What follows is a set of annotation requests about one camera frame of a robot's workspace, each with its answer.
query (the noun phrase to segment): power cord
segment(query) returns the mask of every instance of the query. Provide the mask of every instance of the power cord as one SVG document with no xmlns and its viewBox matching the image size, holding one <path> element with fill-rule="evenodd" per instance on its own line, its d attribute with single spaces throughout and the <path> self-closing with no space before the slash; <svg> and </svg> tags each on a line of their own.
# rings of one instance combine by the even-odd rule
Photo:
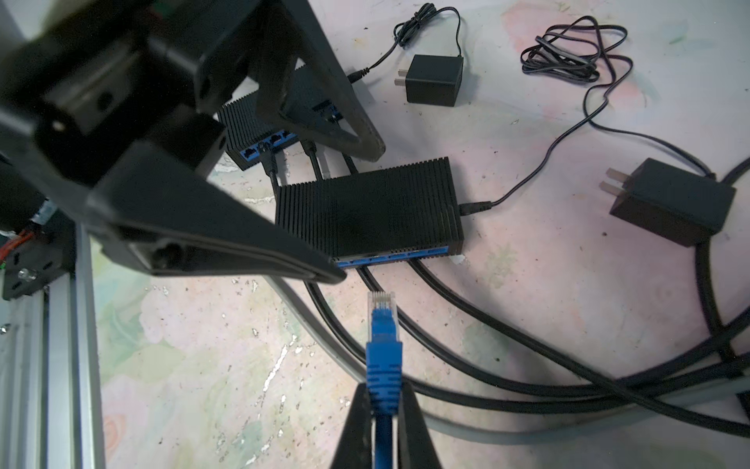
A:
<svg viewBox="0 0 750 469">
<path fill-rule="evenodd" d="M 312 140 L 302 140 L 302 151 L 310 158 L 310 164 L 313 165 L 313 172 L 315 173 L 315 179 L 318 181 L 323 180 L 323 173 L 320 172 L 320 162 L 318 161 L 318 147 Z"/>
<path fill-rule="evenodd" d="M 346 153 L 341 153 L 341 157 L 343 158 L 343 162 L 346 164 L 346 168 L 349 170 L 350 174 L 356 174 L 357 167 L 354 165 L 354 160 L 352 157 L 347 155 Z"/>
<path fill-rule="evenodd" d="M 295 318 L 302 324 L 304 329 L 315 338 L 323 350 L 331 357 L 349 376 L 356 381 L 365 379 L 365 368 L 350 353 L 348 353 L 338 341 L 331 337 L 325 327 L 320 324 L 318 318 L 308 309 L 305 302 L 297 296 L 295 291 L 281 278 L 273 275 L 265 279 L 286 303 Z M 718 401 L 725 396 L 737 392 L 743 392 L 750 388 L 750 377 L 735 378 L 729 381 L 711 383 L 706 386 L 696 386 L 671 393 L 663 399 L 675 405 L 691 407 L 704 402 Z M 496 444 L 496 445 L 520 445 L 551 443 L 563 440 L 572 440 L 597 432 L 612 430 L 614 428 L 633 425 L 641 420 L 651 417 L 652 414 L 639 407 L 630 407 L 617 412 L 610 412 L 604 416 L 594 419 L 586 419 L 569 425 L 532 431 L 499 431 L 476 428 L 461 423 L 452 422 L 449 419 L 438 417 L 430 412 L 424 411 L 424 421 L 427 426 L 435 431 L 472 441 L 474 443 Z"/>
<path fill-rule="evenodd" d="M 578 23 L 582 21 L 591 22 L 592 25 L 579 26 Z M 589 41 L 583 38 L 577 38 L 571 35 L 566 35 L 566 32 L 568 31 L 594 31 L 596 34 L 596 42 Z M 615 44 L 612 44 L 609 47 L 605 47 L 604 41 L 602 40 L 602 31 L 618 32 L 622 35 L 622 37 Z M 624 131 L 620 129 L 605 127 L 604 125 L 597 124 L 593 121 L 593 118 L 596 117 L 609 105 L 609 94 L 620 83 L 622 83 L 623 80 L 633 70 L 633 61 L 629 57 L 609 54 L 609 51 L 622 44 L 627 37 L 628 30 L 624 27 L 618 25 L 599 25 L 599 23 L 596 21 L 596 18 L 585 16 L 575 20 L 572 24 L 569 25 L 550 26 L 549 28 L 547 28 L 547 31 L 543 36 L 536 37 L 537 44 L 535 46 L 528 47 L 521 53 L 521 70 L 525 74 L 545 74 L 555 78 L 560 78 L 561 80 L 569 81 L 571 83 L 593 83 L 599 79 L 599 72 L 596 70 L 596 62 L 599 59 L 602 59 L 607 66 L 607 71 L 611 76 L 611 81 L 609 83 L 594 85 L 587 89 L 586 94 L 583 96 L 584 118 L 573 125 L 573 127 L 563 132 L 552 142 L 550 147 L 547 149 L 547 152 L 544 154 L 544 159 L 541 160 L 541 163 L 534 169 L 534 171 L 532 171 L 528 176 L 526 176 L 519 183 L 513 186 L 510 191 L 505 193 L 505 195 L 503 195 L 498 200 L 462 203 L 458 207 L 461 216 L 483 212 L 505 202 L 511 195 L 513 195 L 514 192 L 523 187 L 526 183 L 528 183 L 528 181 L 533 179 L 534 176 L 542 171 L 542 168 L 547 165 L 547 162 L 550 159 L 550 155 L 552 155 L 552 151 L 557 147 L 558 144 L 560 144 L 560 142 L 563 141 L 563 139 L 575 132 L 578 128 L 583 127 L 586 123 L 591 124 L 594 128 L 599 129 L 600 131 L 635 135 L 638 137 L 646 138 L 648 140 L 652 140 L 653 142 L 670 149 L 680 158 L 689 162 L 691 165 L 699 169 L 706 177 L 710 177 L 712 179 L 716 178 L 716 175 L 713 173 L 713 171 L 711 171 L 710 168 L 708 168 L 708 166 L 704 162 L 681 149 L 680 147 L 667 142 L 666 140 L 662 140 L 660 138 L 646 134 L 640 134 L 638 132 Z M 568 50 L 554 46 L 553 43 L 558 39 L 589 44 L 594 47 L 595 52 L 589 55 L 577 56 Z M 617 76 L 617 73 L 612 66 L 611 59 L 620 60 L 628 64 L 628 70 L 621 77 Z M 604 100 L 593 112 L 589 114 L 587 109 L 589 94 L 593 89 L 599 88 L 606 89 L 603 96 Z"/>
<path fill-rule="evenodd" d="M 393 28 L 394 42 L 391 48 L 388 49 L 388 52 L 383 54 L 382 57 L 380 57 L 380 59 L 378 59 L 377 62 L 375 62 L 371 66 L 362 68 L 361 70 L 357 70 L 356 72 L 352 72 L 351 74 L 349 74 L 349 83 L 358 82 L 362 79 L 362 77 L 369 74 L 370 70 L 382 64 L 383 61 L 386 60 L 396 49 L 396 46 L 406 47 L 409 42 L 417 35 L 419 30 L 422 29 L 422 26 L 425 26 L 430 22 L 430 20 L 441 14 L 443 11 L 452 11 L 456 13 L 456 16 L 458 17 L 458 26 L 456 27 L 456 47 L 458 47 L 458 56 L 460 57 L 462 52 L 461 46 L 458 43 L 458 32 L 461 29 L 461 15 L 458 13 L 458 10 L 453 7 L 444 7 L 438 10 L 435 8 L 435 4 L 425 3 L 421 8 L 419 8 L 419 11 L 414 13 L 414 16 L 411 18 L 411 20 L 404 21 L 403 23 L 398 23 Z"/>
<path fill-rule="evenodd" d="M 38 226 L 29 223 L 29 226 L 21 230 L 17 237 L 9 239 L 2 245 L 2 247 L 0 247 L 0 269 L 5 268 L 5 258 L 8 257 L 8 255 L 10 255 L 16 248 L 36 236 L 36 228 L 38 228 Z"/>
<path fill-rule="evenodd" d="M 721 182 L 723 184 L 734 185 L 742 174 L 750 170 L 750 158 L 737 165 L 729 172 Z M 722 318 L 719 315 L 719 307 L 716 305 L 716 297 L 713 292 L 713 283 L 711 282 L 711 241 L 705 241 L 695 246 L 695 283 L 700 298 L 700 309 L 703 312 L 703 318 L 706 321 L 711 335 L 719 334 L 724 329 Z M 719 358 L 724 363 L 732 362 L 737 357 L 731 343 L 717 350 Z M 741 371 L 727 373 L 727 377 L 743 376 Z M 745 411 L 745 415 L 750 419 L 750 392 L 744 392 L 737 395 L 739 404 Z"/>
<path fill-rule="evenodd" d="M 266 143 L 261 142 L 258 144 L 258 155 L 260 158 L 260 163 L 263 165 L 263 170 L 265 171 L 265 174 L 270 178 L 271 180 L 271 187 L 274 191 L 274 197 L 279 197 L 279 181 L 277 179 L 278 176 L 278 166 L 276 164 L 276 155 L 274 154 L 273 148 Z"/>
<path fill-rule="evenodd" d="M 429 271 L 424 268 L 424 266 L 418 262 L 418 261 L 412 261 L 412 267 L 417 271 L 417 273 L 422 276 L 424 280 L 427 281 L 427 283 L 435 289 L 438 293 L 441 295 L 444 295 L 446 299 L 451 301 L 454 305 L 458 306 L 459 308 L 465 310 L 469 314 L 471 314 L 476 319 L 480 320 L 483 323 L 486 323 L 487 325 L 492 326 L 494 329 L 499 330 L 500 332 L 508 335 L 509 337 L 513 338 L 514 340 L 519 341 L 521 344 L 526 345 L 527 347 L 532 348 L 532 350 L 537 351 L 538 353 L 541 353 L 543 356 L 552 359 L 555 362 L 558 362 L 560 365 L 565 366 L 568 369 L 571 369 L 576 374 L 581 374 L 580 371 L 583 369 L 583 376 L 584 377 L 594 377 L 595 379 L 590 379 L 593 383 L 596 383 L 598 381 L 599 383 L 602 383 L 603 381 L 606 382 L 608 378 L 603 377 L 599 374 L 597 374 L 595 371 L 587 369 L 587 367 L 578 364 L 574 360 L 568 358 L 567 356 L 556 352 L 554 349 L 551 349 L 550 347 L 542 344 L 539 341 L 536 341 L 534 338 L 531 338 L 527 335 L 524 335 L 522 332 L 517 331 L 516 329 L 498 321 L 489 316 L 488 314 L 478 310 L 477 308 L 471 306 L 469 303 L 465 302 L 465 300 L 461 299 L 458 295 L 453 293 L 451 290 L 447 289 L 440 281 L 438 281 L 435 277 L 432 276 Z M 362 277 L 362 280 L 365 282 L 365 284 L 370 288 L 372 291 L 381 291 L 382 289 L 378 285 L 378 283 L 374 280 L 372 277 L 372 274 L 370 274 L 369 269 L 367 268 L 359 268 L 357 269 L 358 273 Z M 313 300 L 313 303 L 318 308 L 321 316 L 323 317 L 323 320 L 328 324 L 329 328 L 332 330 L 334 335 L 339 339 L 339 341 L 347 348 L 347 350 L 350 351 L 350 353 L 358 359 L 364 359 L 364 350 L 362 349 L 362 346 L 359 345 L 352 337 L 351 335 L 343 328 L 341 323 L 338 321 L 338 319 L 333 314 L 332 310 L 324 300 L 320 289 L 315 284 L 308 284 L 307 290 L 310 293 L 310 297 Z M 530 385 L 528 383 L 518 383 L 511 380 L 505 380 L 504 378 L 500 377 L 494 377 L 492 374 L 488 374 L 485 371 L 478 370 L 477 368 L 473 367 L 473 365 L 465 363 L 460 357 L 456 357 L 450 350 L 445 349 L 441 344 L 437 344 L 432 338 L 429 337 L 424 331 L 422 331 L 416 324 L 408 318 L 403 311 L 399 310 L 399 322 L 404 329 L 414 336 L 421 344 L 423 344 L 428 350 L 433 351 L 437 356 L 440 356 L 443 358 L 447 363 L 456 366 L 457 369 L 460 369 L 461 371 L 466 372 L 468 375 L 477 377 L 480 380 L 483 380 L 485 382 L 488 382 L 489 380 L 494 380 L 495 378 L 502 380 L 494 380 L 492 383 L 495 386 L 501 387 L 503 389 L 510 389 L 515 392 L 526 392 L 527 390 L 534 388 L 532 392 L 528 392 L 531 395 L 539 395 L 536 394 L 540 389 L 541 392 L 546 393 L 548 389 L 555 389 L 555 394 L 557 391 L 562 388 L 563 392 L 566 396 L 572 396 L 572 395 L 591 395 L 587 394 L 592 389 L 596 391 L 597 386 L 593 385 L 583 385 L 583 386 L 542 386 L 542 385 Z M 662 413 L 672 416 L 677 419 L 681 419 L 683 421 L 692 423 L 694 425 L 704 426 L 707 428 L 711 428 L 717 431 L 725 431 L 727 433 L 731 434 L 738 434 L 742 436 L 750 435 L 748 433 L 749 428 L 747 425 L 739 424 L 736 422 L 726 421 L 722 419 L 716 419 L 711 416 L 705 416 L 699 413 L 693 413 L 688 410 L 681 409 L 679 407 L 669 406 L 666 404 L 663 404 L 659 401 L 653 401 L 652 399 L 648 399 L 647 396 L 653 396 L 658 395 L 662 391 L 669 392 L 668 390 L 675 390 L 675 389 L 681 389 L 681 386 L 693 386 L 697 383 L 702 382 L 701 380 L 705 379 L 712 379 L 711 377 L 718 377 L 722 376 L 722 373 L 737 373 L 741 372 L 742 369 L 746 367 L 745 362 L 737 362 L 736 360 L 733 360 L 729 363 L 733 363 L 734 366 L 732 368 L 702 368 L 699 373 L 686 373 L 683 375 L 680 375 L 678 377 L 669 378 L 664 382 L 661 383 L 653 383 L 649 386 L 642 386 L 644 383 L 649 383 L 651 380 L 658 380 L 662 379 L 663 377 L 667 377 L 669 374 L 673 374 L 675 371 L 679 371 L 680 369 L 685 368 L 686 366 L 690 366 L 691 364 L 697 362 L 698 360 L 704 358 L 706 355 L 712 353 L 716 348 L 721 347 L 722 344 L 727 343 L 727 341 L 731 340 L 731 338 L 735 337 L 739 333 L 741 333 L 748 325 L 750 324 L 750 308 L 743 314 L 741 314 L 738 318 L 736 318 L 730 326 L 727 327 L 727 330 L 725 330 L 721 337 L 713 337 L 709 338 L 703 343 L 699 344 L 698 346 L 691 349 L 688 353 L 683 354 L 682 356 L 677 357 L 676 359 L 671 360 L 670 362 L 667 362 L 663 365 L 660 365 L 659 367 L 651 368 L 650 370 L 646 370 L 644 372 L 641 372 L 640 374 L 621 378 L 617 382 L 609 380 L 610 384 L 613 386 L 605 386 L 604 390 L 605 392 L 613 392 L 613 387 L 620 388 L 618 389 L 619 392 L 615 392 L 620 399 L 618 398 L 598 398 L 598 399 L 587 399 L 583 401 L 548 401 L 544 403 L 533 403 L 532 405 L 528 405 L 528 403 L 525 402 L 519 402 L 519 401 L 502 401 L 497 399 L 489 399 L 489 398 L 482 398 L 478 396 L 472 396 L 472 395 L 464 395 L 457 392 L 448 391 L 446 389 L 440 389 L 436 388 L 434 386 L 431 386 L 429 384 L 423 383 L 418 380 L 413 381 L 413 385 L 415 387 L 415 390 L 418 392 L 429 395 L 430 397 L 439 398 L 444 401 L 452 402 L 455 404 L 462 404 L 470 407 L 478 407 L 488 410 L 503 410 L 508 412 L 517 412 L 517 413 L 578 413 L 578 412 L 593 412 L 593 411 L 599 411 L 599 410 L 606 410 L 608 408 L 616 407 L 618 405 L 623 405 L 627 403 L 628 401 L 634 401 L 638 404 L 643 405 L 646 408 L 650 408 L 651 410 L 663 410 Z M 747 360 L 750 358 L 748 354 L 744 354 L 741 357 L 741 360 Z M 477 373 L 484 374 L 483 376 L 475 376 Z M 633 386 L 638 387 L 637 392 L 634 392 L 630 389 L 626 389 L 624 386 Z M 626 396 L 623 394 L 630 394 L 630 396 L 627 396 L 627 400 L 623 400 Z"/>
</svg>

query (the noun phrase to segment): metal frame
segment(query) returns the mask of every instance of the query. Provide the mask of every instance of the metal frame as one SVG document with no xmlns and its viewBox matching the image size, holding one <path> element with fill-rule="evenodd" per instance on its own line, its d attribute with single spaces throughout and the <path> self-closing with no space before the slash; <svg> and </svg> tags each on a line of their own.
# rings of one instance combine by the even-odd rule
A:
<svg viewBox="0 0 750 469">
<path fill-rule="evenodd" d="M 0 467 L 104 468 L 89 235 L 76 231 L 76 274 L 5 302 L 0 336 Z"/>
</svg>

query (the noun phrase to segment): blue ethernet cable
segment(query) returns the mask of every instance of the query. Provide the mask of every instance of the blue ethernet cable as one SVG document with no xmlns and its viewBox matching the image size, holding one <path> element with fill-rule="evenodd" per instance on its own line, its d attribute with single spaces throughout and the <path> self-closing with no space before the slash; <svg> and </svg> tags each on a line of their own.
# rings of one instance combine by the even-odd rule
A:
<svg viewBox="0 0 750 469">
<path fill-rule="evenodd" d="M 370 341 L 365 349 L 367 389 L 375 417 L 375 469 L 393 468 L 393 423 L 401 398 L 402 346 L 393 293 L 370 292 Z"/>
</svg>

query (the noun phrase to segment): black network switch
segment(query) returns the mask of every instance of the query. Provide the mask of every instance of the black network switch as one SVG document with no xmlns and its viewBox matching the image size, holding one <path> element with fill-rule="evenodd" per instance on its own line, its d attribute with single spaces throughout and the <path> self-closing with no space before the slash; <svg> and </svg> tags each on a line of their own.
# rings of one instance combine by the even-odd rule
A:
<svg viewBox="0 0 750 469">
<path fill-rule="evenodd" d="M 313 84 L 312 73 L 304 65 L 294 71 L 290 94 L 324 119 L 341 119 L 336 107 Z M 262 121 L 255 113 L 256 101 L 257 92 L 252 92 L 218 112 L 219 122 L 226 126 L 226 153 L 243 171 L 260 162 L 259 143 L 266 142 L 278 152 L 298 141 L 295 134 Z"/>
<path fill-rule="evenodd" d="M 276 224 L 339 267 L 460 254 L 447 158 L 280 187 Z"/>
</svg>

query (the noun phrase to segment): blue port strip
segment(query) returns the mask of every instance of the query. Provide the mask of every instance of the blue port strip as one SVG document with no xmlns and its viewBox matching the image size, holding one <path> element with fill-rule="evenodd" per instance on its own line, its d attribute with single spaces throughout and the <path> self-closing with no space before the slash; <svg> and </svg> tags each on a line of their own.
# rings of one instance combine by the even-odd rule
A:
<svg viewBox="0 0 750 469">
<path fill-rule="evenodd" d="M 398 254 L 386 254 L 384 256 L 363 257 L 362 259 L 340 260 L 336 262 L 339 267 L 351 266 L 369 266 L 382 262 L 392 262 L 394 260 L 413 259 L 415 257 L 437 256 L 438 254 L 447 254 L 448 246 L 442 248 L 420 249 L 418 251 L 400 252 Z"/>
<path fill-rule="evenodd" d="M 332 104 L 330 106 L 331 114 L 334 116 L 336 120 L 340 120 L 343 116 L 341 113 L 338 112 L 336 107 Z M 286 131 L 278 131 L 273 135 L 269 135 L 268 137 L 264 138 L 260 142 L 266 142 L 268 143 L 272 149 L 277 149 L 278 147 L 282 146 L 284 143 L 297 138 L 297 134 L 292 134 L 291 132 Z M 254 145 L 248 146 L 246 149 L 242 150 L 240 154 L 242 157 L 247 161 L 252 161 L 255 158 L 258 158 L 260 156 L 260 153 L 258 153 L 258 145 L 260 142 L 255 143 Z"/>
<path fill-rule="evenodd" d="M 287 133 L 285 131 L 278 131 L 275 134 L 264 138 L 261 140 L 261 142 L 268 143 L 272 149 L 276 149 L 277 147 L 283 145 L 284 143 L 290 141 L 291 139 L 297 138 L 296 134 L 292 134 L 291 132 Z M 256 143 L 255 145 L 248 146 L 245 150 L 242 150 L 242 156 L 244 159 L 248 161 L 252 161 L 255 158 L 258 158 L 260 156 L 260 153 L 258 153 L 258 145 L 260 142 Z"/>
</svg>

